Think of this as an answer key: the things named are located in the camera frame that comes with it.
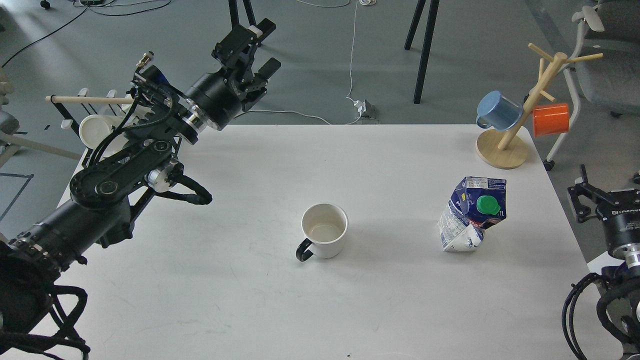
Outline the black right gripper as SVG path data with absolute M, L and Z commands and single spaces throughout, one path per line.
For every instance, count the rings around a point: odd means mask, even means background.
M 589 219 L 602 221 L 608 254 L 618 260 L 626 258 L 633 248 L 639 247 L 640 205 L 638 189 L 607 193 L 589 183 L 585 164 L 579 166 L 580 176 L 567 189 L 567 196 L 580 224 Z M 640 171 L 631 176 L 631 182 L 640 187 Z M 580 198 L 589 199 L 596 210 L 583 204 Z

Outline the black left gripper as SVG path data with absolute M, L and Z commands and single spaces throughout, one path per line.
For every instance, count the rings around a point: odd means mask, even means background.
M 252 66 L 259 44 L 274 30 L 276 24 L 268 18 L 248 28 L 236 24 L 215 44 L 211 55 L 221 64 L 221 69 L 203 74 L 185 92 L 185 97 L 199 108 L 210 127 L 221 132 L 266 95 L 269 79 L 282 64 L 272 57 L 256 73 L 252 73 Z M 240 81 L 246 80 L 250 81 L 240 87 Z

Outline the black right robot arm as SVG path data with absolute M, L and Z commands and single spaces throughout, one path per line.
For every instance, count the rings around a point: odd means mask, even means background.
M 591 284 L 599 284 L 602 294 L 596 303 L 596 315 L 604 330 L 622 346 L 640 344 L 640 205 L 637 188 L 604 191 L 589 183 L 584 164 L 567 196 L 578 223 L 597 219 L 603 228 L 607 254 L 621 261 L 604 266 L 599 273 L 589 272 L 572 284 L 561 310 L 561 327 L 567 346 L 578 360 L 587 357 L 575 332 L 575 309 L 580 295 Z

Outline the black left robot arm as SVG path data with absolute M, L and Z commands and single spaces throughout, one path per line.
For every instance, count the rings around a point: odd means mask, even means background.
M 70 198 L 31 228 L 1 241 L 1 351 L 18 349 L 54 359 L 50 349 L 67 346 L 89 357 L 75 325 L 87 292 L 57 285 L 83 253 L 131 239 L 135 221 L 153 198 L 208 205 L 213 197 L 184 173 L 176 137 L 195 144 L 208 126 L 221 130 L 266 95 L 268 80 L 281 67 L 269 59 L 252 71 L 255 52 L 276 25 L 263 19 L 234 23 L 215 45 L 221 64 L 179 91 L 146 55 L 132 78 L 132 102 L 114 130 L 96 146 L 86 166 L 70 180 Z

